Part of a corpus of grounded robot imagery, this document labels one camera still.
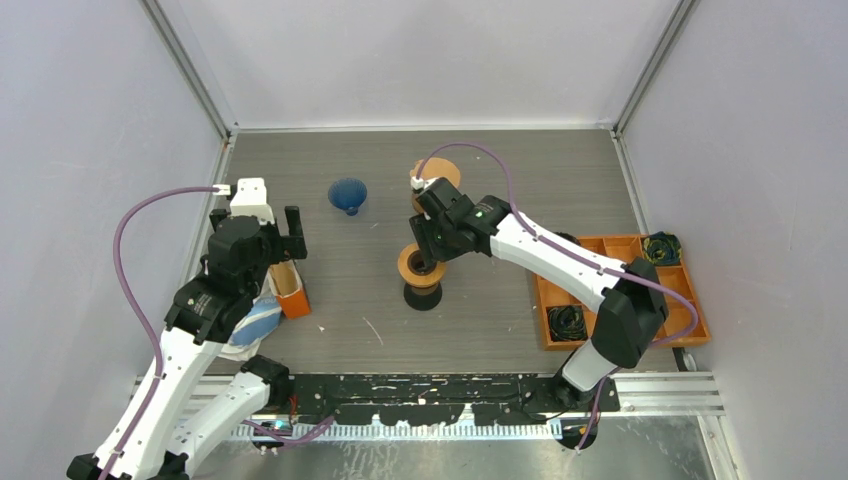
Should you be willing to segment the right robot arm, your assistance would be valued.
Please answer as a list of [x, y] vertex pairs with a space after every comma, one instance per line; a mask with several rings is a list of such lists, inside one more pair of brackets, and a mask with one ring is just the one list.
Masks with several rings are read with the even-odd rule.
[[667, 320], [656, 269], [647, 261], [593, 253], [498, 197], [473, 202], [444, 177], [412, 178], [410, 185], [422, 210], [410, 225], [426, 265], [471, 252], [496, 257], [548, 280], [595, 313], [589, 339], [558, 371], [555, 396], [565, 409], [582, 409], [604, 377], [635, 367]]

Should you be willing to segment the red black carafe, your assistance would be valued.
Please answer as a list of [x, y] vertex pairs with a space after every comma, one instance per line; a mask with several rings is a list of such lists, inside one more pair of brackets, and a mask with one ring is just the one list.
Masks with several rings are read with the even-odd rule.
[[441, 302], [442, 294], [443, 289], [440, 283], [426, 288], [405, 284], [403, 288], [403, 297], [406, 304], [417, 311], [434, 309]]

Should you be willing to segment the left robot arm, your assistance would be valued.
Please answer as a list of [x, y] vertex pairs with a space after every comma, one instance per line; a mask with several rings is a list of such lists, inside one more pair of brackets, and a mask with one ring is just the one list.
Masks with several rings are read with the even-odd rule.
[[174, 295], [154, 361], [107, 440], [76, 456], [70, 479], [188, 479], [238, 424], [264, 409], [277, 413], [293, 395], [286, 366], [262, 355], [247, 360], [224, 393], [179, 421], [196, 385], [259, 296], [269, 268], [303, 259], [307, 249], [296, 206], [289, 232], [275, 221], [216, 209], [202, 269]]

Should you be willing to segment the brown paper coffee filter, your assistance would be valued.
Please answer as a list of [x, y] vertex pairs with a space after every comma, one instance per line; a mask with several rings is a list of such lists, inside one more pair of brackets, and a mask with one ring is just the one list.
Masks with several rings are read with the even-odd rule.
[[461, 182], [459, 168], [450, 160], [440, 157], [432, 157], [427, 162], [424, 162], [424, 160], [417, 161], [410, 170], [411, 176], [433, 179], [433, 183], [440, 178], [444, 178], [456, 188], [460, 186]]

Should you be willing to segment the blue ribbed dripper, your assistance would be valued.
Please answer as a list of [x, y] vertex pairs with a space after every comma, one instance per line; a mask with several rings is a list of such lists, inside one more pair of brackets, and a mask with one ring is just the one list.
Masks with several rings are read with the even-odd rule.
[[329, 187], [327, 196], [333, 207], [348, 216], [355, 216], [366, 201], [367, 194], [367, 186], [361, 180], [342, 178]]

